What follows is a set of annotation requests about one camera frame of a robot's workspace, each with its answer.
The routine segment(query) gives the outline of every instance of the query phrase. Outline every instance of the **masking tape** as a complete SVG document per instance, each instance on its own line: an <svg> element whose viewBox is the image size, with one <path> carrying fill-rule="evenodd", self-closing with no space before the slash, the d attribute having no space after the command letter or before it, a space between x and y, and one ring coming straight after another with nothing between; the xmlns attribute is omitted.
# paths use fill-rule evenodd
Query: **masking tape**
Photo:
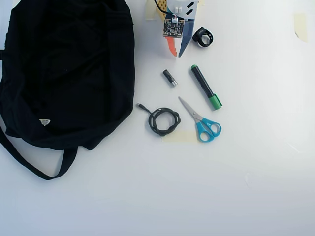
<svg viewBox="0 0 315 236"><path fill-rule="evenodd" d="M303 42L308 42L307 17L304 13L294 14L294 28L296 36Z"/></svg>
<svg viewBox="0 0 315 236"><path fill-rule="evenodd" d="M178 130L162 137L166 143L198 143L196 131Z"/></svg>
<svg viewBox="0 0 315 236"><path fill-rule="evenodd" d="M153 0L147 0L146 2L146 21L155 20L157 12L157 6Z"/></svg>

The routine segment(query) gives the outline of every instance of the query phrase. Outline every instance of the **backpack label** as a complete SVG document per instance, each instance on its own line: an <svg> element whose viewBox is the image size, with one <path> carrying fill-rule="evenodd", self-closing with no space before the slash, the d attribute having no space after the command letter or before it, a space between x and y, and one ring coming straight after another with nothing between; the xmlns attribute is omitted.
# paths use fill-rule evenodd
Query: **backpack label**
<svg viewBox="0 0 315 236"><path fill-rule="evenodd" d="M40 119L40 122L42 125L47 126L47 125L49 125L50 120L49 119Z"/></svg>

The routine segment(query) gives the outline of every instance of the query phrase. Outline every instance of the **green marker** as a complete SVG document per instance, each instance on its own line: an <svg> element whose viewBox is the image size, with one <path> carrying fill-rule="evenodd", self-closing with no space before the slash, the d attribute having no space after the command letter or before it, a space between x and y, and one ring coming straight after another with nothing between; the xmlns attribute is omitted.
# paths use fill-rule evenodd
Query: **green marker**
<svg viewBox="0 0 315 236"><path fill-rule="evenodd" d="M205 91L207 97L209 98L209 101L211 102L211 104L213 105L215 110L220 109L222 107L222 103L220 102L218 96L212 92L205 77L202 75L199 67L197 65L193 65L191 67L191 70L194 73L194 75L196 76L196 79L200 83L202 89Z"/></svg>

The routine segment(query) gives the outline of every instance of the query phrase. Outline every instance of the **black cable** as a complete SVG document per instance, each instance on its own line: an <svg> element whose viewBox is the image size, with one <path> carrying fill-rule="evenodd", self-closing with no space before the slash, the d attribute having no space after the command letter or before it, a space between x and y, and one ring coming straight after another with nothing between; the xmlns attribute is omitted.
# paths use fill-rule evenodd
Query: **black cable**
<svg viewBox="0 0 315 236"><path fill-rule="evenodd" d="M179 117L179 114L177 112L169 109L169 108L159 108L159 109L156 109L154 112L150 112L142 104L138 103L137 105L142 110L150 113L150 116L149 116L149 119L148 119L149 126L153 130L153 132L155 132L156 134L160 135L161 137L164 137L165 135L172 133L176 129L176 127L181 123L181 118ZM175 122L167 130L159 130L158 126L157 126L156 119L158 118L158 116L160 116L160 115L162 115L164 113L171 114L174 117Z"/></svg>
<svg viewBox="0 0 315 236"><path fill-rule="evenodd" d="M156 3L157 8L158 8L162 13L164 13L164 14L166 14L166 15L170 15L170 16L176 16L175 14L173 14L173 13L171 13L171 12L167 12L167 11L162 10L162 8L159 6L157 0L153 0L153 1ZM177 17L179 20L184 20L184 18L182 18L182 17L179 17L179 16L176 16L176 17Z"/></svg>

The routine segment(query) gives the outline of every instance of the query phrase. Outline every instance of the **scissors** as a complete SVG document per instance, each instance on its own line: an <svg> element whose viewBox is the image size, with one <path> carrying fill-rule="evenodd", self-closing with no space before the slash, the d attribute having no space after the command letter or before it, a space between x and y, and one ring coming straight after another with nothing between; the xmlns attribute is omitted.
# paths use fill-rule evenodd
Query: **scissors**
<svg viewBox="0 0 315 236"><path fill-rule="evenodd" d="M215 137L219 136L221 131L222 131L222 127L219 123L208 120L202 116L200 116L197 112L195 112L195 110L193 108L191 108L190 105L188 105L187 102L185 102L181 97L178 97L179 100L182 102L183 106L186 108L186 110L192 115L192 117L194 118L195 122L196 122L196 126L197 126L197 132L198 132L198 137L199 140L203 143L208 143L211 142L213 139L215 139ZM215 126L217 128L217 131L215 132L212 127ZM206 134L208 136L208 139L203 139L201 137L202 134Z"/></svg>

